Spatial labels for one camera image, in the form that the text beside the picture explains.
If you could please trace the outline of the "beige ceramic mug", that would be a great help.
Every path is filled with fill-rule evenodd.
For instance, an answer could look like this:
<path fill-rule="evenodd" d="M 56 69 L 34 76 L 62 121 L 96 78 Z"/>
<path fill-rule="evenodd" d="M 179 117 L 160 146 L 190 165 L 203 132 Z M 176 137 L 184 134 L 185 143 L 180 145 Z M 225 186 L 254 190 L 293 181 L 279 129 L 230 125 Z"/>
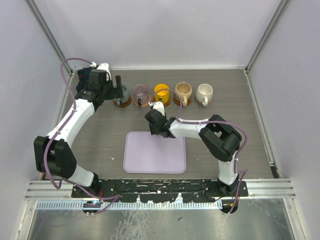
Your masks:
<path fill-rule="evenodd" d="M 192 87 L 189 83 L 180 82 L 175 86 L 174 98 L 178 99 L 183 107 L 187 106 L 187 102 L 192 98 Z"/>

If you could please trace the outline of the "grey ceramic mug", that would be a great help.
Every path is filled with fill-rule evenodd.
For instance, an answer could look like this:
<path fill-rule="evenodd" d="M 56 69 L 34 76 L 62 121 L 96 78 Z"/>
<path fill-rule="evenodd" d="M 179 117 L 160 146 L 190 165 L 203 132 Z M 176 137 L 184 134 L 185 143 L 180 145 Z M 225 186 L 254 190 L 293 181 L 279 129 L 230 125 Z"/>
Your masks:
<path fill-rule="evenodd" d="M 130 97 L 130 92 L 125 85 L 122 85 L 122 90 L 123 90 L 123 98 L 115 98 L 114 99 L 115 101 L 117 101 L 118 104 L 120 104 L 120 102 L 121 103 L 126 102 Z"/>

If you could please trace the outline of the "brown wooden round coaster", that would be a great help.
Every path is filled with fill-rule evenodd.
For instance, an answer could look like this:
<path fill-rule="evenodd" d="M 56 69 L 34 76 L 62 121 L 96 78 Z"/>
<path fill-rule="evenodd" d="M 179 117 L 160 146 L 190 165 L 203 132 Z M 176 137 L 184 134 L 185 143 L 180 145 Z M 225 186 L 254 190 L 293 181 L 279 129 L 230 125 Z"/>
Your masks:
<path fill-rule="evenodd" d="M 178 106 L 180 105 L 180 101 L 178 99 L 176 99 L 175 97 L 173 98 L 173 101 L 175 102 L 175 104 L 177 104 Z M 192 98 L 187 100 L 187 105 L 189 105 L 192 102 Z"/>

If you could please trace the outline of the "purple glass mug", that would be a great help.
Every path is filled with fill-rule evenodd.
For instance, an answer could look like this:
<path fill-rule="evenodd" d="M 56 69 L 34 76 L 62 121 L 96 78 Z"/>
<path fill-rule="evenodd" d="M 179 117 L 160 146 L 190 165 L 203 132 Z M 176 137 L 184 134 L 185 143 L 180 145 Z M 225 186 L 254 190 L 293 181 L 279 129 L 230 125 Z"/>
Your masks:
<path fill-rule="evenodd" d="M 150 95 L 148 86 L 142 83 L 135 85 L 132 89 L 132 93 L 133 96 L 138 97 L 148 97 Z"/>

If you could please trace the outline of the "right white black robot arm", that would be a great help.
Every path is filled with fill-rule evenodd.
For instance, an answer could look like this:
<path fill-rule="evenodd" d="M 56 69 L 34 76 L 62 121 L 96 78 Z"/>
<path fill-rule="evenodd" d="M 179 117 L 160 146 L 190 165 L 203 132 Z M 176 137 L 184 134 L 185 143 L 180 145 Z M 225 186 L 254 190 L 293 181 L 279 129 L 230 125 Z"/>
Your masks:
<path fill-rule="evenodd" d="M 234 124 L 218 114 L 202 120 L 186 120 L 167 118 L 155 109 L 150 110 L 144 118 L 149 123 L 152 135 L 202 140 L 208 151 L 218 160 L 220 193 L 231 197 L 237 191 L 239 174 L 235 170 L 235 159 L 241 148 L 242 136 L 235 130 Z"/>

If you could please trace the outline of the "yellow mug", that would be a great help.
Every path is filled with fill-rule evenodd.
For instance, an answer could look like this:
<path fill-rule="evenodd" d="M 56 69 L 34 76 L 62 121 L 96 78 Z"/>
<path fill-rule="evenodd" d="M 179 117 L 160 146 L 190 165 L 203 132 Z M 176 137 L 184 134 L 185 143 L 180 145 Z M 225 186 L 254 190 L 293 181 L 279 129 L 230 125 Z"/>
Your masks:
<path fill-rule="evenodd" d="M 170 97 L 170 87 L 165 83 L 159 83 L 153 88 L 156 102 L 166 103 Z"/>

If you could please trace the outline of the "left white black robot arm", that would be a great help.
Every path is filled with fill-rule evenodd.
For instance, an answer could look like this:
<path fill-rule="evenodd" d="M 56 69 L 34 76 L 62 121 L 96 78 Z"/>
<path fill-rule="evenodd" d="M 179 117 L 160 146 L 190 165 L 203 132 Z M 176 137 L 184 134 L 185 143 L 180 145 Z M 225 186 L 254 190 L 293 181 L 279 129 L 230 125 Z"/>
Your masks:
<path fill-rule="evenodd" d="M 122 78 L 112 80 L 109 70 L 92 69 L 84 88 L 73 97 L 72 107 L 46 136 L 34 140 L 36 169 L 45 174 L 56 189 L 62 181 L 76 185 L 88 198 L 101 191 L 96 173 L 81 167 L 72 152 L 72 144 L 85 122 L 108 100 L 124 96 Z"/>

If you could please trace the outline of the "white ceramic mug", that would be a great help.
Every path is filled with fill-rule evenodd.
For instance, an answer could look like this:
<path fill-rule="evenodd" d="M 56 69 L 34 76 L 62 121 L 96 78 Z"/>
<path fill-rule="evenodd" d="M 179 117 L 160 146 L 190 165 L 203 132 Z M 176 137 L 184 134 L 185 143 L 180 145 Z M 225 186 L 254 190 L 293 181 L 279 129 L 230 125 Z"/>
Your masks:
<path fill-rule="evenodd" d="M 210 84 L 203 83 L 198 86 L 195 92 L 195 99 L 202 103 L 203 107 L 208 106 L 208 101 L 213 99 L 213 87 Z"/>

